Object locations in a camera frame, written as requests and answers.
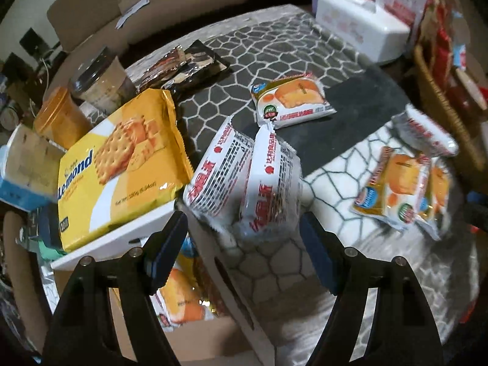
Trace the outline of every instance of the piece of paper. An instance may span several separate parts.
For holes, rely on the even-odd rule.
[[[132,6],[117,22],[115,25],[116,29],[120,29],[125,21],[133,14],[135,14],[139,9],[141,9],[144,5],[149,4],[149,0],[140,0],[138,3]]]

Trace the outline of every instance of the white plastic container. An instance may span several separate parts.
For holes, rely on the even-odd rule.
[[[319,0],[316,20],[378,64],[399,58],[410,34],[409,26],[371,0]]]

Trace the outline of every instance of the le-mond cracker package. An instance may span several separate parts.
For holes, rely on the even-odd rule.
[[[71,252],[169,202],[193,171],[169,91],[148,89],[63,156],[59,229]]]

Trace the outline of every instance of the green round logo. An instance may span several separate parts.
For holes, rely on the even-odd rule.
[[[398,209],[398,218],[404,223],[411,223],[414,217],[413,207],[408,203],[404,203]]]
[[[270,121],[274,121],[278,116],[278,111],[276,110],[276,106],[272,104],[268,104],[263,109],[263,117],[264,119],[269,119]]]

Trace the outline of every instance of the orange lid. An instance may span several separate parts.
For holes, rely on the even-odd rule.
[[[34,119],[34,129],[38,134],[42,134],[46,126],[58,114],[67,94],[69,95],[67,88],[57,87],[51,92],[48,100],[42,104],[41,110]]]

